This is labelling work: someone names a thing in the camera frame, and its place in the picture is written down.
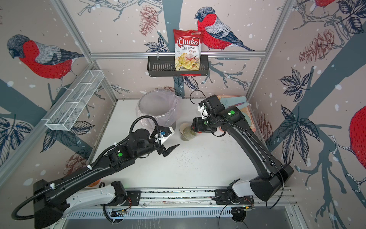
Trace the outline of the jar with red lid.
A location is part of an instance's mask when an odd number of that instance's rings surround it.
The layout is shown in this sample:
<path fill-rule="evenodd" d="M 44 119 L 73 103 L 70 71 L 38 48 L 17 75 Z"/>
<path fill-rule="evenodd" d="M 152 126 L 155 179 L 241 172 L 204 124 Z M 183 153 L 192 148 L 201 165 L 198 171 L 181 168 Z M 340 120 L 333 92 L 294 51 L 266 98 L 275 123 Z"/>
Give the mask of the jar with red lid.
<path fill-rule="evenodd" d="M 195 132 L 195 131 L 193 131 L 191 129 L 191 127 L 186 127 L 183 130 L 183 137 L 186 139 L 186 141 L 192 140 L 192 139 L 194 139 L 197 136 L 198 136 L 198 133 Z"/>

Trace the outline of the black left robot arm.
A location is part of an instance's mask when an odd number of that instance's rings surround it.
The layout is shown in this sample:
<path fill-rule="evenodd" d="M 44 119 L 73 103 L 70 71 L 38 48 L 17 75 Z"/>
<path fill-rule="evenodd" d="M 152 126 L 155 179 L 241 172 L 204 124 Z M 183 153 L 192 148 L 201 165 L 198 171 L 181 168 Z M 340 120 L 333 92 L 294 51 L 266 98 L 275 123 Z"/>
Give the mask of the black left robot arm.
<path fill-rule="evenodd" d="M 13 220 L 34 219 L 36 229 L 46 228 L 64 217 L 76 202 L 75 194 L 88 185 L 133 165 L 157 151 L 168 156 L 177 146 L 165 148 L 164 142 L 174 134 L 172 127 L 158 125 L 155 118 L 144 115 L 137 118 L 129 134 L 120 142 L 106 148 L 97 159 L 63 178 L 47 182 L 44 179 L 33 186 L 33 196 L 17 206 Z"/>

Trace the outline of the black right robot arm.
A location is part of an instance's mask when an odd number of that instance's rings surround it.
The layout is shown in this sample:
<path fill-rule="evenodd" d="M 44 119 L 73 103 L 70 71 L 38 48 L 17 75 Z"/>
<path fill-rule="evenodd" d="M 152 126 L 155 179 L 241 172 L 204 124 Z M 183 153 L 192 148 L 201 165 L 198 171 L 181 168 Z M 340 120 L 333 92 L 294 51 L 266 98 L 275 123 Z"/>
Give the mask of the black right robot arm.
<path fill-rule="evenodd" d="M 280 162 L 252 131 L 244 114 L 236 107 L 225 107 L 213 95 L 197 104 L 200 117 L 193 119 L 191 130 L 214 134 L 219 128 L 229 134 L 246 153 L 257 171 L 257 177 L 243 181 L 237 179 L 227 187 L 227 199 L 240 202 L 245 196 L 255 195 L 268 202 L 277 191 L 284 191 L 293 174 L 293 168 Z"/>

